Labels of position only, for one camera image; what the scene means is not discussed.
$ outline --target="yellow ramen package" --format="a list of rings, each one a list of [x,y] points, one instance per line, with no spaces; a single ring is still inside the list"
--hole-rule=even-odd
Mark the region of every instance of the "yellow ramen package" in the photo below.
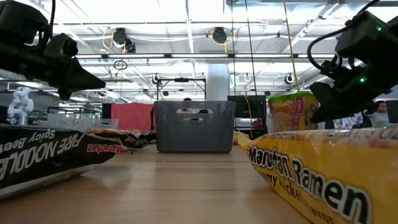
[[[293,131],[253,141],[250,163],[314,223],[398,223],[398,126]]]
[[[269,98],[273,133],[281,131],[315,130],[318,124],[310,119],[318,109],[318,100],[307,92]]]

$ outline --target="red partition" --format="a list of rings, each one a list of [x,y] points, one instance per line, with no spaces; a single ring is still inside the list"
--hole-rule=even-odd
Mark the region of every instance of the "red partition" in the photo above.
[[[150,130],[150,111],[153,104],[124,103],[112,104],[111,118],[119,119],[119,129]]]

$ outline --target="white humanoid robot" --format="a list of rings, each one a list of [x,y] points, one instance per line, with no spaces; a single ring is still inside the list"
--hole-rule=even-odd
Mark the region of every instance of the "white humanoid robot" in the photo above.
[[[18,124],[27,124],[27,112],[33,111],[33,100],[29,99],[30,88],[18,87],[14,92],[11,104],[8,106],[7,116],[11,124],[16,124],[16,115],[18,115]]]

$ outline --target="black noodle package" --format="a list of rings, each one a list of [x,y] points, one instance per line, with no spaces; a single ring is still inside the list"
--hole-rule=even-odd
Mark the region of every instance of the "black noodle package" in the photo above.
[[[152,131],[95,129],[88,132],[104,138],[110,138],[130,149],[140,149],[156,143],[156,133]]]
[[[0,125],[0,198],[80,175],[125,150],[81,131]]]

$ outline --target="desk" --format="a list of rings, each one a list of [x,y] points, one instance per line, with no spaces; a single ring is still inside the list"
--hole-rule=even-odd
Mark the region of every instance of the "desk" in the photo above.
[[[0,202],[2,224],[310,223],[230,154],[159,154],[147,146],[79,177]]]

